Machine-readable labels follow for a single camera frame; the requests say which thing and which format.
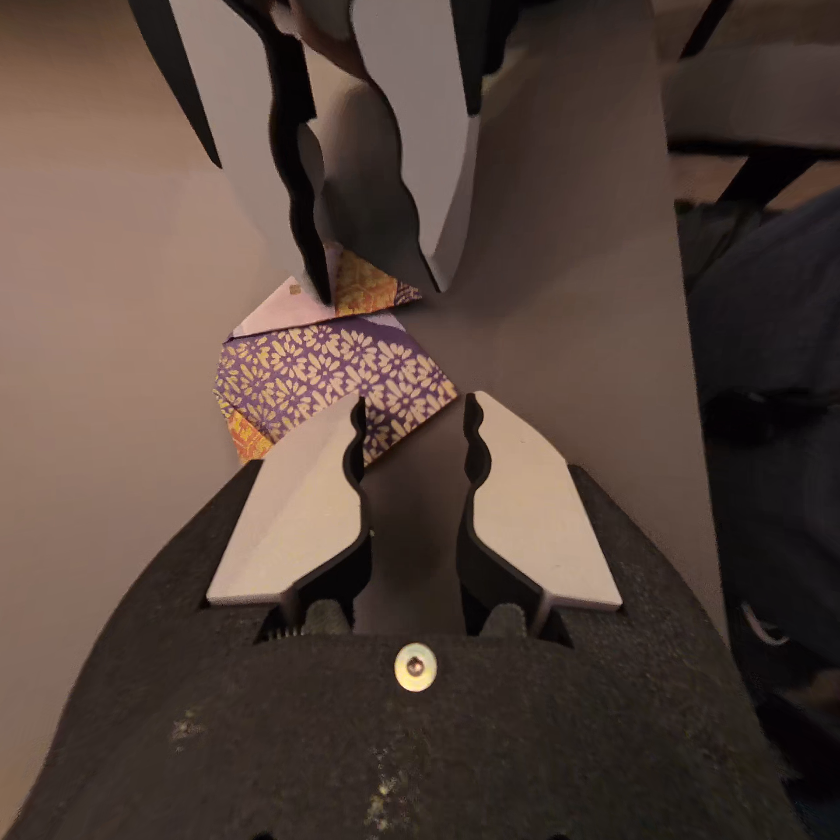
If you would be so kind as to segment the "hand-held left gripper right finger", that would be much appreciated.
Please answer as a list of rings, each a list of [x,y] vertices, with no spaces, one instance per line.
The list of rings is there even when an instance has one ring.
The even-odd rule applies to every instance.
[[[457,539],[467,603],[614,613],[623,598],[561,452],[486,392],[465,399],[469,483]]]

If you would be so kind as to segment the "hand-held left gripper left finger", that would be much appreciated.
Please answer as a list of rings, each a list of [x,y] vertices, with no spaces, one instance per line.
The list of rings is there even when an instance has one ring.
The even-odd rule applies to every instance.
[[[210,605],[291,596],[301,607],[353,605],[371,577],[365,432],[364,399],[347,395],[269,451],[206,591]]]

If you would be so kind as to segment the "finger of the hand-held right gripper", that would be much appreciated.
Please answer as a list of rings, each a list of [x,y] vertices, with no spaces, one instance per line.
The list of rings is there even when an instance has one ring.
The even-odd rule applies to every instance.
[[[329,305],[316,222],[324,181],[305,49],[278,2],[171,3],[220,165],[282,280]]]
[[[446,292],[466,245],[480,130],[480,117],[468,113],[452,3],[356,1],[351,26],[393,112],[419,249],[436,290]]]

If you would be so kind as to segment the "patterned purple orange origami paper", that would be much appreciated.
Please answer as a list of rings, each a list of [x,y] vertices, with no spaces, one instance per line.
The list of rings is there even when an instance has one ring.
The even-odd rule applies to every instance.
[[[240,465],[353,395],[365,403],[369,466],[458,395],[393,313],[419,289],[337,243],[326,256],[332,304],[290,276],[223,344],[213,393]]]

